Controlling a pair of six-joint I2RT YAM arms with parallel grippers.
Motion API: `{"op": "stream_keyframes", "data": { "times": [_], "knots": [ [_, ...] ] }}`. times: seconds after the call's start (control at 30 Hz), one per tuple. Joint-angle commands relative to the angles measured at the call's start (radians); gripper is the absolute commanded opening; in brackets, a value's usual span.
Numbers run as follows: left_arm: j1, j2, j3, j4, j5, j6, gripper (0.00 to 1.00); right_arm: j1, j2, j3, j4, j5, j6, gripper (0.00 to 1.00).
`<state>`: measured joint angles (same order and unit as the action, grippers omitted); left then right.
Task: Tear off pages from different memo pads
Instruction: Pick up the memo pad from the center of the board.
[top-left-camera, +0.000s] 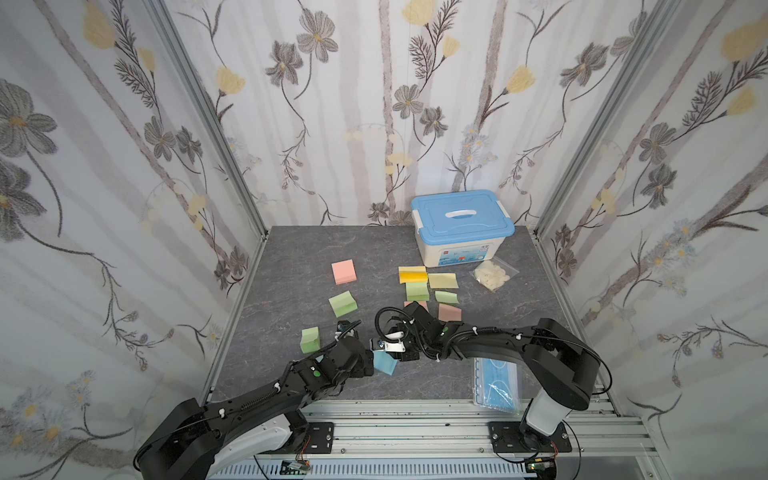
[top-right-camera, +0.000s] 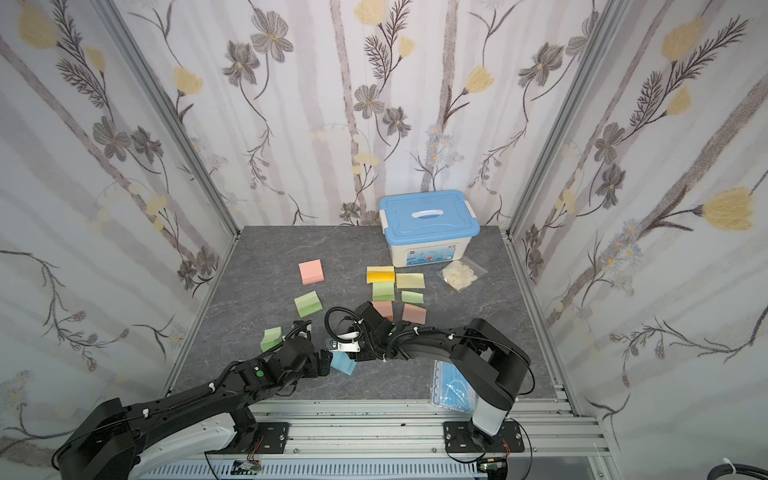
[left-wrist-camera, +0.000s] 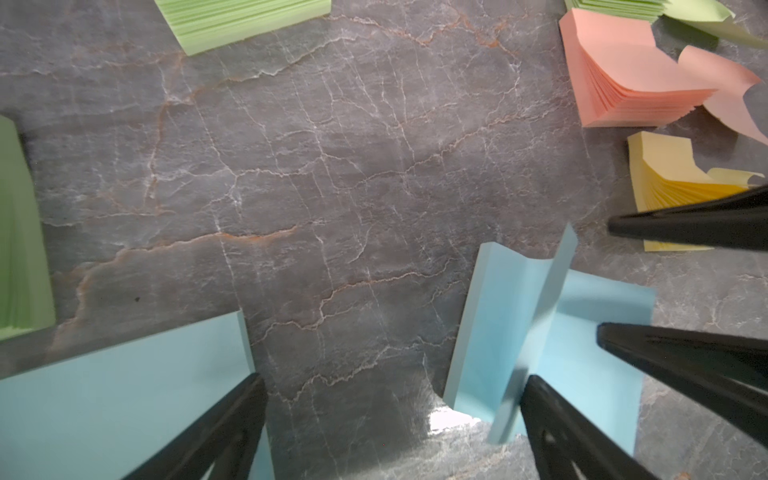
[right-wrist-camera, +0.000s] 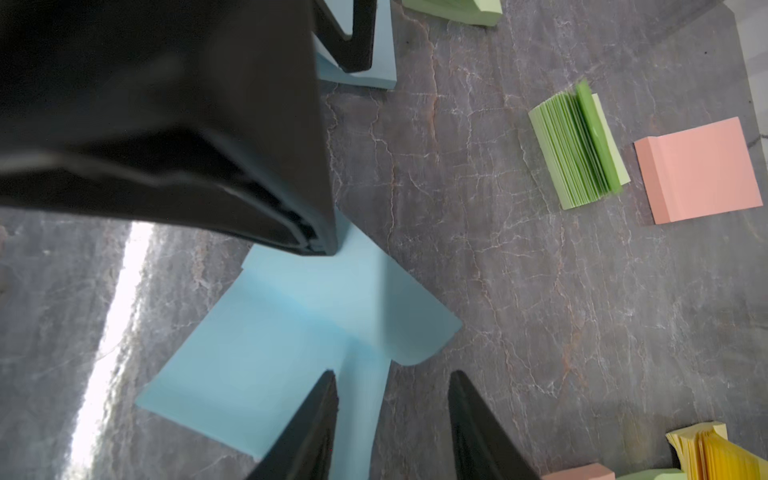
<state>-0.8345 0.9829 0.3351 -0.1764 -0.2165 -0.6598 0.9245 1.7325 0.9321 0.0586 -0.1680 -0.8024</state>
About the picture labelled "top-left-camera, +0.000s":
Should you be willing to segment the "pink memo pad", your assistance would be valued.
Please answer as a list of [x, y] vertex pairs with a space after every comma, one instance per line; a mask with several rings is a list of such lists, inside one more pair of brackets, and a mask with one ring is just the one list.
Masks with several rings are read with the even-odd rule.
[[334, 262], [331, 264], [331, 268], [336, 285], [351, 283], [357, 280], [357, 274], [352, 259]]
[[428, 303], [427, 303], [426, 301], [417, 301], [417, 302], [412, 302], [412, 301], [405, 301], [405, 302], [404, 302], [404, 307], [407, 307], [407, 306], [409, 306], [409, 305], [410, 305], [410, 304], [412, 304], [412, 303], [417, 303], [417, 304], [419, 304], [419, 305], [420, 305], [420, 306], [421, 306], [423, 309], [425, 309], [425, 310], [428, 310], [428, 308], [429, 308], [429, 306], [428, 306]]

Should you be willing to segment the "torn pink memo page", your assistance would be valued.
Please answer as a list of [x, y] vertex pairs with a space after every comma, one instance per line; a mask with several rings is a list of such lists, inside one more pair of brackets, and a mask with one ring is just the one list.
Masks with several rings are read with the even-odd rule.
[[444, 322], [460, 322], [462, 310], [451, 304], [440, 304], [438, 307], [438, 319]]

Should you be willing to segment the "blue memo pad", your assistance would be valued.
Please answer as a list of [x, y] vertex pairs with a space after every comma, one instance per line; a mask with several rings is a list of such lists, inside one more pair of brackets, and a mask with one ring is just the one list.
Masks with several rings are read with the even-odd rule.
[[397, 365], [398, 360], [389, 353], [383, 350], [373, 352], [373, 366], [376, 371], [392, 376]]

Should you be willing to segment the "torn green memo page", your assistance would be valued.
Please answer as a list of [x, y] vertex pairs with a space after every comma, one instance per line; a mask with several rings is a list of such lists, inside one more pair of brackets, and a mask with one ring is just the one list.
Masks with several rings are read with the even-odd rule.
[[435, 297], [435, 300], [440, 304], [450, 304], [450, 305], [459, 304], [458, 294], [455, 292], [435, 290], [434, 297]]

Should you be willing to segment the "torn yellow memo page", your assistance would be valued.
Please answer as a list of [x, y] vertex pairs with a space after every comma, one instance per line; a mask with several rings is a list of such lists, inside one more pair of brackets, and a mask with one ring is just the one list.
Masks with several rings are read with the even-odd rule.
[[428, 283], [432, 289], [458, 289], [458, 281], [455, 273], [429, 273]]

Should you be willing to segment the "yellow memo pad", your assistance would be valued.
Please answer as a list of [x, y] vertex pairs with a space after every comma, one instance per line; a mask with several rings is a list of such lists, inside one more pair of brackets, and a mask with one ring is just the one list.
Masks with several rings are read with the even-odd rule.
[[425, 266], [400, 266], [398, 278], [400, 284], [427, 283], [428, 273]]

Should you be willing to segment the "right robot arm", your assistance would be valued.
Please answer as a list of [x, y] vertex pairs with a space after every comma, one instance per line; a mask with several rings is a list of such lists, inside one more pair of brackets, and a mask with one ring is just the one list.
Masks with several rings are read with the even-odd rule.
[[487, 359], [522, 363], [540, 384], [519, 423], [519, 438], [530, 451], [550, 444], [564, 419], [584, 411], [595, 394], [602, 360], [553, 319], [533, 326], [502, 329], [445, 322], [412, 302], [395, 309], [384, 330], [375, 322], [383, 346], [404, 361], [424, 356], [435, 362]]

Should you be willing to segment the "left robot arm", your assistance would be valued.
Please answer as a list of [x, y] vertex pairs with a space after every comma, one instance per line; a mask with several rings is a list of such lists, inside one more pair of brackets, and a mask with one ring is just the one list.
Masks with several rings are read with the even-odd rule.
[[277, 379], [230, 400], [178, 404], [134, 455], [144, 479], [205, 479], [227, 447], [272, 420], [291, 441], [306, 430], [305, 406], [338, 393], [350, 378], [374, 374], [374, 354], [348, 336], [288, 363]]

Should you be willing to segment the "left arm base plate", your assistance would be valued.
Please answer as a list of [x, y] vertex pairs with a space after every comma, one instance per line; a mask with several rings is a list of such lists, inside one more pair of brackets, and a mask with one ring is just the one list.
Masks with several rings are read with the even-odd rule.
[[295, 455], [327, 455], [332, 452], [334, 440], [333, 422], [309, 422], [291, 434], [282, 451]]

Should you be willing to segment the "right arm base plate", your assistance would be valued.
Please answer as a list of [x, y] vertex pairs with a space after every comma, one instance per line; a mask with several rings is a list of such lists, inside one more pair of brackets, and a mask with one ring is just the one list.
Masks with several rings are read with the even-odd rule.
[[545, 436], [520, 421], [493, 421], [488, 422], [487, 427], [495, 453], [547, 455], [573, 451], [570, 436], [563, 422], [550, 436]]

